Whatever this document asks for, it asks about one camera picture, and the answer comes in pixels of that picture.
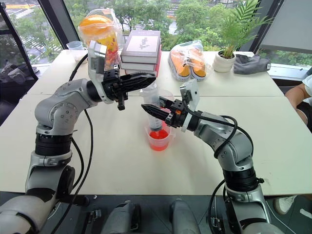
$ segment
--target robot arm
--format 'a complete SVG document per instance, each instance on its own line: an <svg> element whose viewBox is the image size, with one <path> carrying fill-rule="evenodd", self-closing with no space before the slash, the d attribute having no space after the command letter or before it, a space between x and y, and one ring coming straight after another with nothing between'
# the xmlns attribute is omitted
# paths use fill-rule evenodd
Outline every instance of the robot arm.
<svg viewBox="0 0 312 234"><path fill-rule="evenodd" d="M26 193L0 206L0 234L38 233L54 205L73 189L75 169L68 165L72 133L79 114L98 102L118 102L123 110L127 92L145 88L154 75L119 76L119 67L104 72L106 47L92 41L88 50L89 76L60 86L36 109L36 148L26 180Z"/></svg>
<svg viewBox="0 0 312 234"><path fill-rule="evenodd" d="M259 184L263 180L256 177L253 167L251 141L245 134L236 132L231 140L219 149L233 131L233 124L229 124L224 117L195 111L199 102L195 79L184 83L180 91L183 101L176 99L172 102L160 97L160 106L169 109L170 113L149 104L143 104L142 107L169 126L181 127L182 131L192 131L213 149L223 171L228 194L227 215L234 233L261 233L261 230L271 230L274 234L282 233L270 224L270 215Z"/></svg>

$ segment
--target plastic cup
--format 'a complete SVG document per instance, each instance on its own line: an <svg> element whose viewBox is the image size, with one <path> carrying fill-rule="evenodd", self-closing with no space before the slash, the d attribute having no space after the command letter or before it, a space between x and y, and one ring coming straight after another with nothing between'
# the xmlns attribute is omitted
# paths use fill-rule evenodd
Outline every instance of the plastic cup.
<svg viewBox="0 0 312 234"><path fill-rule="evenodd" d="M155 151L165 150L176 136L172 128L167 126L165 122L163 122L160 131L153 132L148 124L145 126L145 130L150 147Z"/></svg>
<svg viewBox="0 0 312 234"><path fill-rule="evenodd" d="M79 40L71 41L66 45L76 62L79 62L83 58L83 56L88 53L87 48L83 47L82 42Z"/></svg>

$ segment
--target gray cloth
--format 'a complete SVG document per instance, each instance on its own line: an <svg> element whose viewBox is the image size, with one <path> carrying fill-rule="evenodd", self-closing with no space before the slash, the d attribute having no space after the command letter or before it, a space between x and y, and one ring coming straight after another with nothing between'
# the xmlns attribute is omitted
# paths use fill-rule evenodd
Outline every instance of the gray cloth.
<svg viewBox="0 0 312 234"><path fill-rule="evenodd" d="M234 63L234 73L249 75L257 72L266 72L271 68L268 58L261 58L259 55L248 57L246 55L236 55Z"/></svg>

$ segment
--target plastic bag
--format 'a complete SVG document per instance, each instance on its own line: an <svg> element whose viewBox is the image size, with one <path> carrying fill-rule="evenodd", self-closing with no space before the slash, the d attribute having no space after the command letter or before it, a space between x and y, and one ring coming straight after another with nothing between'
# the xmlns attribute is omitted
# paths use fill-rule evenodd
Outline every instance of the plastic bag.
<svg viewBox="0 0 312 234"><path fill-rule="evenodd" d="M186 81L190 78L201 81L207 76L208 70L211 69L205 63L203 46L200 40L174 46L170 51L169 64L174 78L179 81Z"/></svg>
<svg viewBox="0 0 312 234"><path fill-rule="evenodd" d="M105 70L113 69L120 62L118 50L124 45L121 24L113 9L95 9L79 24L79 34L89 46L91 40L106 45Z"/></svg>

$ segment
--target stack of books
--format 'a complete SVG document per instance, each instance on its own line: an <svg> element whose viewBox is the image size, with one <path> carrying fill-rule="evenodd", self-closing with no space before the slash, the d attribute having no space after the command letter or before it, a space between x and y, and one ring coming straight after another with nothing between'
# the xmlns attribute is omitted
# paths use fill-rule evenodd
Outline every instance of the stack of books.
<svg viewBox="0 0 312 234"><path fill-rule="evenodd" d="M146 72L157 77L161 57L160 31L132 30L120 57L120 68L126 74Z"/></svg>

